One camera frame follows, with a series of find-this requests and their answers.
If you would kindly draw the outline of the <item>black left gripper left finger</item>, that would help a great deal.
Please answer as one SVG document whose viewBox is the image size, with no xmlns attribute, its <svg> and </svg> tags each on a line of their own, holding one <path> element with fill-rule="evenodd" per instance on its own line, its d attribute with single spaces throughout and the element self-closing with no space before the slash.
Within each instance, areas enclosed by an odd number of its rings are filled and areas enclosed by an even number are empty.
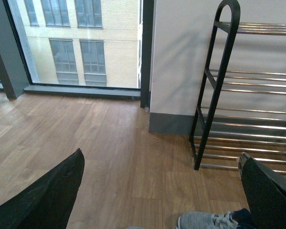
<svg viewBox="0 0 286 229">
<path fill-rule="evenodd" d="M 0 205 L 0 229 L 67 227 L 84 172 L 84 155 L 72 155 Z"/>
</svg>

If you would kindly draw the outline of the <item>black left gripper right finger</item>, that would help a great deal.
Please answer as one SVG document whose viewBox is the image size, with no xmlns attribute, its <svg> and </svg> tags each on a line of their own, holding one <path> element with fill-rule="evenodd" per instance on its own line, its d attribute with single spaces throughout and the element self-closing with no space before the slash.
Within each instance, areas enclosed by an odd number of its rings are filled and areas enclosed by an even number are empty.
<svg viewBox="0 0 286 229">
<path fill-rule="evenodd" d="M 245 152 L 237 162 L 254 223 L 259 229 L 286 229 L 286 178 Z"/>
</svg>

